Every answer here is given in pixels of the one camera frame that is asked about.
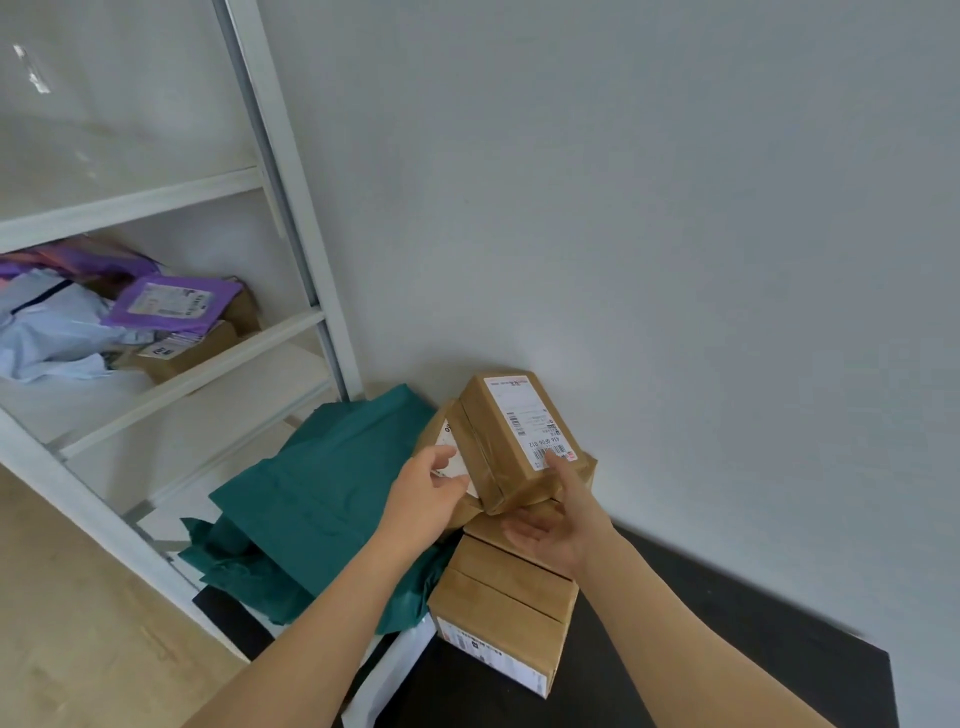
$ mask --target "brown cardboard package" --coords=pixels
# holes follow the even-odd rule
[[[488,514],[556,495],[560,481],[543,463],[546,448],[566,457],[581,475],[589,469],[584,452],[533,372],[475,375],[460,402],[492,473],[476,482]]]
[[[140,349],[129,361],[137,369],[146,372],[154,384],[162,384],[218,353],[225,352],[237,342],[239,338],[233,324],[229,321],[218,321],[206,336],[195,344],[171,336]]]
[[[546,697],[578,591],[569,579],[464,536],[428,604],[444,640]]]
[[[450,521],[444,532],[445,535],[457,528],[462,528],[465,523],[469,522],[470,519],[478,513],[483,513],[483,505],[480,503],[480,498],[477,497],[476,487],[472,479],[474,473],[482,473],[483,470],[477,470],[476,465],[471,468],[467,463],[468,458],[474,462],[476,461],[479,447],[472,437],[472,431],[469,429],[464,430],[459,426],[459,423],[466,419],[463,412],[463,407],[460,406],[458,401],[449,400],[445,402],[443,406],[437,410],[437,414],[427,423],[414,447],[414,454],[416,454],[430,445],[452,445],[457,449],[457,454],[439,473],[448,477],[465,474],[471,475],[467,494],[460,498],[456,508],[454,508],[453,515],[450,517]],[[450,426],[451,420],[457,421],[458,423],[459,437],[454,434],[454,430]]]
[[[563,513],[561,513],[559,510],[560,503],[558,503],[556,500],[543,500],[540,503],[534,503],[533,505],[526,506],[526,509],[534,516],[541,519],[546,519],[549,522],[558,521],[564,517]],[[496,546],[502,551],[512,553],[514,556],[519,556],[520,558],[529,561],[531,564],[536,564],[542,569],[559,573],[553,567],[543,563],[536,556],[523,553],[507,540],[507,537],[503,534],[503,528],[500,525],[503,519],[507,518],[507,516],[508,514],[501,514],[499,516],[490,516],[486,513],[480,514],[475,519],[470,521],[470,523],[464,526],[464,533],[471,538],[484,542],[485,544]]]
[[[233,330],[241,338],[251,333],[258,333],[261,328],[253,293],[247,284],[236,276],[230,276],[227,280],[235,280],[243,285],[243,289],[230,300],[227,308],[220,314],[220,318],[233,324]]]

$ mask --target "purple mailer bag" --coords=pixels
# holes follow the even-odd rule
[[[146,276],[124,289],[101,323],[205,334],[242,288],[236,280]]]

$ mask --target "label on purple bag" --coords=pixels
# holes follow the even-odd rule
[[[213,302],[212,291],[178,285],[147,283],[127,310],[141,316],[199,319]]]

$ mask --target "shipping label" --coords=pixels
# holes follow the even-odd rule
[[[511,680],[516,680],[524,688],[529,688],[540,697],[546,697],[546,675],[524,665],[520,660],[474,637],[460,627],[450,624],[446,619],[437,617],[437,623],[440,625],[441,636],[454,647],[459,647],[467,655],[475,657]]]
[[[488,376],[484,381],[535,471],[546,468],[543,456],[548,449],[570,462],[577,459],[530,377]]]
[[[147,283],[128,308],[143,316],[165,316],[170,319],[199,319],[214,295],[211,291],[184,288],[178,285]]]
[[[437,445],[452,445],[457,449],[457,454],[451,457],[447,466],[443,470],[437,471],[437,474],[443,475],[444,477],[470,475],[470,473],[467,472],[467,463],[464,462],[463,455],[460,454],[460,448],[457,446],[457,441],[453,437],[453,432],[450,430],[450,423],[447,420],[444,420],[444,426],[440,428],[440,434],[437,436]],[[467,486],[467,492],[475,498],[480,498],[477,496],[477,489],[473,487],[472,480]]]

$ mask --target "finger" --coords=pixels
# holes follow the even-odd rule
[[[462,496],[467,492],[467,487],[470,484],[469,475],[457,475],[455,477],[444,477],[442,475],[430,474],[430,479],[433,480],[434,488],[447,488],[451,491],[457,492],[457,497]]]
[[[560,482],[564,486],[564,498],[568,494],[579,495],[587,489],[584,481],[580,479],[580,476],[573,470],[573,466],[566,461],[566,458],[562,458],[549,449],[544,455],[544,459],[546,464],[560,476]]]
[[[414,459],[418,465],[426,466],[427,470],[436,471],[445,468],[456,454],[457,449],[452,445],[431,445],[418,452]]]
[[[540,539],[546,538],[546,536],[548,535],[547,531],[544,531],[541,528],[537,528],[534,525],[530,525],[530,523],[525,523],[523,521],[518,521],[515,519],[509,519],[509,518],[504,519],[503,521],[500,522],[500,530],[503,531],[505,534],[508,531],[513,531],[514,533],[519,534],[520,536],[526,536],[527,538],[534,539],[535,541],[539,541]]]
[[[559,516],[556,518],[550,518],[549,516],[541,516],[536,513],[531,513],[526,508],[519,508],[513,511],[510,514],[510,516],[511,518],[518,519],[525,523],[529,523],[530,525],[534,526],[535,528],[538,528],[541,531],[549,531],[551,528],[557,525],[558,521],[560,520]]]

